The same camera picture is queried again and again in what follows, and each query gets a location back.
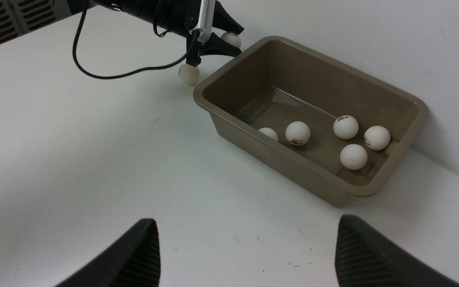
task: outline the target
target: plastic tub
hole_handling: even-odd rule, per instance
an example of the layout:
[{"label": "plastic tub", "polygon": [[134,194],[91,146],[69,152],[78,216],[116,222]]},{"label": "plastic tub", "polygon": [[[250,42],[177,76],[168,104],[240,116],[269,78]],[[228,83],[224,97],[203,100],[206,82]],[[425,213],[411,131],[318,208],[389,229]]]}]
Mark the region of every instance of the plastic tub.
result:
[{"label": "plastic tub", "polygon": [[[428,119],[419,98],[362,71],[282,37],[267,37],[244,51],[194,90],[217,132],[326,202],[342,207],[354,197],[376,194]],[[333,132],[337,117],[350,115],[359,132],[342,140]],[[300,147],[286,141],[286,127],[300,120],[311,129]],[[384,126],[385,151],[364,144],[364,132]],[[258,129],[274,129],[279,142]],[[368,153],[358,171],[344,168],[341,149],[359,144]]]}]

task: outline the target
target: table surface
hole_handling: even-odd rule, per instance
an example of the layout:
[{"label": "table surface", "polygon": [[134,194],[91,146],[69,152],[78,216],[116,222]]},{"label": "table surface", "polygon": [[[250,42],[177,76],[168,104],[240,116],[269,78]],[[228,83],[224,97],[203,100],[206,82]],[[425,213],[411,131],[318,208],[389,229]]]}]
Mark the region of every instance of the table surface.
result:
[{"label": "table surface", "polygon": [[[139,218],[158,222],[162,287],[334,287],[342,214],[459,282],[458,176],[410,151],[379,194],[331,207],[218,136],[176,69],[84,76],[79,17],[0,46],[0,287],[53,286]],[[100,7],[78,48],[102,75],[182,53]],[[228,60],[204,58],[202,78]]]}]

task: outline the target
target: ping pong ball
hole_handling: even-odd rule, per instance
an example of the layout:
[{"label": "ping pong ball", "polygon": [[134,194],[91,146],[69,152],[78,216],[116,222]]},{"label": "ping pong ball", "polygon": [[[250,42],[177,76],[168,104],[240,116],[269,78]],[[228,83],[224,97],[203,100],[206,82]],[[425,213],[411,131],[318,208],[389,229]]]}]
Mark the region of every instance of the ping pong ball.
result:
[{"label": "ping pong ball", "polygon": [[341,151],[339,160],[341,160],[341,163],[347,169],[356,171],[366,164],[368,161],[368,154],[366,153],[364,147],[361,147],[360,145],[347,145]]},{"label": "ping pong ball", "polygon": [[374,126],[369,128],[364,133],[364,143],[375,151],[385,149],[390,142],[390,133],[388,130],[381,126]]},{"label": "ping pong ball", "polygon": [[262,134],[268,136],[269,138],[275,140],[276,142],[279,141],[279,137],[277,136],[277,133],[271,128],[261,128],[258,131],[260,131]]},{"label": "ping pong ball", "polygon": [[292,122],[286,128],[286,139],[292,145],[304,145],[311,137],[311,130],[304,122]]},{"label": "ping pong ball", "polygon": [[335,120],[333,128],[336,136],[349,140],[359,131],[359,124],[353,116],[340,116]]}]

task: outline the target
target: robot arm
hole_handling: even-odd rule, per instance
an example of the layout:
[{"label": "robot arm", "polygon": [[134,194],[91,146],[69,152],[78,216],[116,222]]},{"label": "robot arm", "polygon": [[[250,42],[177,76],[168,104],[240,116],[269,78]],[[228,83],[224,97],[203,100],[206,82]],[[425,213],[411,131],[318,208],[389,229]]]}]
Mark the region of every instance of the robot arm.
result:
[{"label": "robot arm", "polygon": [[[186,64],[180,67],[180,79],[186,84],[195,84],[199,78],[197,66],[201,63],[204,55],[225,55],[236,57],[240,50],[240,38],[238,35],[244,31],[231,16],[224,10],[217,0],[95,0],[106,8],[122,11],[137,18],[145,20],[153,25],[155,34],[163,37],[172,32],[186,38],[186,54],[178,61],[161,67],[142,68],[124,75],[101,77],[88,73],[77,62],[75,54],[78,34],[82,28],[86,9],[81,17],[78,34],[74,40],[73,56],[79,69],[88,76],[98,79],[116,79],[122,76],[130,76],[139,71],[150,69],[167,69],[171,65],[186,60]],[[159,34],[157,27],[166,31]],[[212,28],[226,31],[220,38],[212,32]]]}]

